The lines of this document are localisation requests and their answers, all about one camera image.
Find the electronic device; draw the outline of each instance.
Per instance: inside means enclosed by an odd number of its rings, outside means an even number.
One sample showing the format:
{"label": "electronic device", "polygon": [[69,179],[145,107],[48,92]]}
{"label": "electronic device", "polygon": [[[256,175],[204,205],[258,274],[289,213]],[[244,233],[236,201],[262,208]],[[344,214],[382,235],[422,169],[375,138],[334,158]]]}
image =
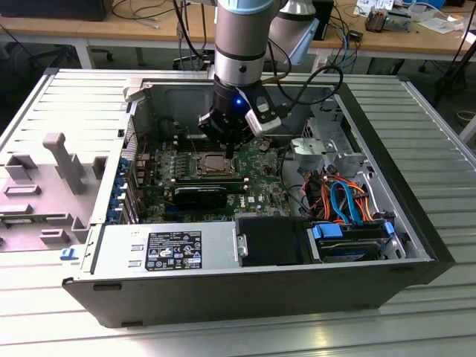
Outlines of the electronic device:
{"label": "electronic device", "polygon": [[103,21],[113,0],[0,0],[3,17],[45,17]]}
{"label": "electronic device", "polygon": [[349,40],[354,41],[354,42],[362,41],[363,36],[364,36],[364,34],[362,32],[358,32],[358,31],[355,31],[355,30],[350,30],[349,34],[348,34]]}
{"label": "electronic device", "polygon": [[102,325],[376,308],[453,265],[346,86],[293,114],[290,144],[255,138],[232,159],[193,126],[212,81],[135,86],[63,281]]}
{"label": "electronic device", "polygon": [[410,32],[411,16],[398,10],[390,10],[384,24],[384,30]]}
{"label": "electronic device", "polygon": [[326,38],[327,27],[332,9],[334,8],[334,0],[314,0],[312,4],[315,8],[315,17],[319,20],[319,26],[315,32],[314,40],[323,41]]}

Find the workbench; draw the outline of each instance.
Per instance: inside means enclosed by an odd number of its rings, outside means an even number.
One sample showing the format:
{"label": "workbench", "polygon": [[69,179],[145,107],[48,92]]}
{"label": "workbench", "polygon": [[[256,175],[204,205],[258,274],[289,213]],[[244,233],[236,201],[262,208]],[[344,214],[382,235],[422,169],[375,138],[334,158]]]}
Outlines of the workbench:
{"label": "workbench", "polygon": [[[133,0],[135,9],[159,3],[151,0]],[[413,60],[453,60],[461,42],[461,32],[440,34],[413,24],[410,33],[397,33],[385,31],[384,33],[367,32],[364,27],[364,17],[354,16],[353,8],[356,0],[337,0],[335,2],[341,11],[343,20],[351,25],[350,28],[364,34],[361,47],[358,51],[360,57],[387,57]],[[445,12],[469,11],[473,3],[467,1],[463,7],[444,7]],[[166,4],[141,11],[143,16],[160,13],[172,8]],[[214,9],[205,7],[208,45],[207,49],[214,47]],[[122,16],[130,17],[131,10],[128,3],[116,9]],[[195,47],[200,48],[205,40],[202,31],[202,17],[200,6],[192,4],[188,7],[190,20],[190,38]],[[119,46],[133,48],[177,48],[176,15],[173,11],[160,15],[156,21],[159,29],[151,28],[134,20],[120,19],[109,13],[103,22],[84,22],[78,20],[58,19],[22,19],[3,18],[0,23],[5,26],[21,42],[48,43],[73,45],[83,68],[94,68],[94,60],[89,50],[90,46]],[[11,38],[0,30],[0,42],[10,42]],[[322,65],[341,47],[341,40],[334,29],[327,31],[324,41],[314,41],[308,53],[315,55],[317,68]],[[463,46],[461,54],[469,48]]]}
{"label": "workbench", "polygon": [[[205,72],[49,70],[0,137],[0,165],[17,152],[28,152],[36,163],[53,163],[41,145],[52,126],[65,130],[66,147],[81,162],[107,156],[111,137],[123,126],[128,78],[184,75],[208,77]],[[306,77],[292,74],[284,81]],[[62,264],[60,251],[0,253],[0,355],[473,356],[476,158],[409,82],[362,75],[344,81],[457,261],[455,267],[428,286],[404,290],[378,310],[107,329],[61,287],[79,262]],[[85,140],[87,130],[99,134]]]}

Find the warning label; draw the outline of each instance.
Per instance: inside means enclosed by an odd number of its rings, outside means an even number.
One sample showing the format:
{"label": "warning label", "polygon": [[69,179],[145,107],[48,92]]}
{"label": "warning label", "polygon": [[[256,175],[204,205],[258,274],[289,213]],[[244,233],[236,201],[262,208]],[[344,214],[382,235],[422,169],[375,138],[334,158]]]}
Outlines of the warning label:
{"label": "warning label", "polygon": [[145,267],[148,271],[202,268],[202,232],[149,234]]}

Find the wire bundle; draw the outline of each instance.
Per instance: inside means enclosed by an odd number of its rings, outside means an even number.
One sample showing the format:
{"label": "wire bundle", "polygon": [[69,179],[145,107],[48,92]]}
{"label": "wire bundle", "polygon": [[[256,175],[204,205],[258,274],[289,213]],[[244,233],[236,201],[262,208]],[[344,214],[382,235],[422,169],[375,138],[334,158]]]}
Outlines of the wire bundle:
{"label": "wire bundle", "polygon": [[[310,174],[302,187],[303,193],[309,189],[309,185],[312,182],[321,186],[321,197],[316,199],[315,202],[309,202],[309,213],[316,219],[331,221],[342,225],[348,224],[349,220],[342,216],[345,208],[347,208],[354,222],[358,222],[360,219],[363,222],[371,222],[374,220],[369,209],[368,192],[358,186],[355,182],[351,182],[342,176]],[[338,184],[342,184],[342,187],[335,188]],[[340,202],[336,203],[335,197],[332,197],[331,192],[333,190],[345,192],[345,186],[352,191],[352,202],[349,203],[348,195],[344,195],[340,199]],[[354,203],[360,211],[360,216],[356,216],[356,213],[353,213]]]}
{"label": "wire bundle", "polygon": [[[342,38],[339,37],[339,39],[342,41],[342,45],[339,48],[339,51],[336,54],[334,60],[330,61],[329,63],[331,65],[337,65],[341,69],[345,69],[345,68],[348,68],[348,67],[352,66],[351,69],[350,69],[350,72],[352,72],[353,69],[354,69],[354,66],[356,65],[358,50],[360,48],[360,42],[353,41],[356,49],[354,50],[354,52],[352,52],[350,55],[348,55],[348,51],[349,51],[349,48],[350,48],[350,44],[349,44],[350,25],[348,25],[342,19],[341,11],[338,9],[338,7],[334,5],[334,9],[335,9],[335,12],[337,13],[338,17],[330,16],[330,18],[331,18],[330,19],[330,24],[331,24],[332,27],[334,27],[338,31],[338,34],[340,34],[342,36]],[[344,50],[343,58],[340,62],[337,62],[338,57],[341,54],[342,50]]]}

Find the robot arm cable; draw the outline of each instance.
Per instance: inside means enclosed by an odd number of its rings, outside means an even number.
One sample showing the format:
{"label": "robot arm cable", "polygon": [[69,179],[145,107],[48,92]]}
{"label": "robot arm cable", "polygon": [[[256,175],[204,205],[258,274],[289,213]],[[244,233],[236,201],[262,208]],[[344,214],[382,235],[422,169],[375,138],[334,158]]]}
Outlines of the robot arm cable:
{"label": "robot arm cable", "polygon": [[197,56],[197,58],[203,60],[203,56],[193,47],[192,42],[190,41],[190,37],[188,36],[187,30],[185,28],[184,20],[181,17],[179,6],[177,5],[177,0],[172,0],[173,7],[176,11],[178,23],[180,24],[181,30],[184,34],[185,41],[187,41],[188,47],[192,50],[193,54]]}
{"label": "robot arm cable", "polygon": [[[274,63],[274,54],[273,54],[273,49],[272,49],[273,46],[279,52],[281,52],[281,54],[286,58],[286,61],[288,63],[288,70],[286,71],[286,75],[287,75],[289,72],[291,72],[291,69],[292,69],[291,60],[289,59],[288,54],[280,46],[278,46],[275,42],[273,42],[272,40],[269,40],[268,48],[269,48],[269,54],[271,56],[271,65],[273,66],[274,75],[277,76],[276,65]],[[333,69],[333,70],[337,71],[338,74],[339,74],[339,81],[335,85],[334,90],[331,91],[328,95],[325,95],[324,97],[319,98],[317,100],[313,100],[312,102],[301,102],[301,101],[299,101],[299,99],[303,95],[304,91],[306,91],[306,88],[312,82],[312,80],[318,74],[320,74],[321,72],[326,71],[328,69]],[[292,98],[289,94],[287,94],[284,91],[284,88],[281,86],[281,84],[279,82],[277,83],[277,86],[278,86],[279,90],[281,91],[281,94],[291,101],[291,105],[289,106],[289,110],[292,110],[297,104],[302,105],[302,106],[312,106],[314,104],[325,101],[326,99],[333,96],[339,90],[343,81],[344,81],[344,72],[339,67],[337,67],[336,65],[325,65],[324,67],[319,68],[317,71],[315,71],[313,74],[311,74],[311,76],[309,76],[308,80],[303,84],[303,87],[301,88],[301,90],[297,94],[296,98]]]}

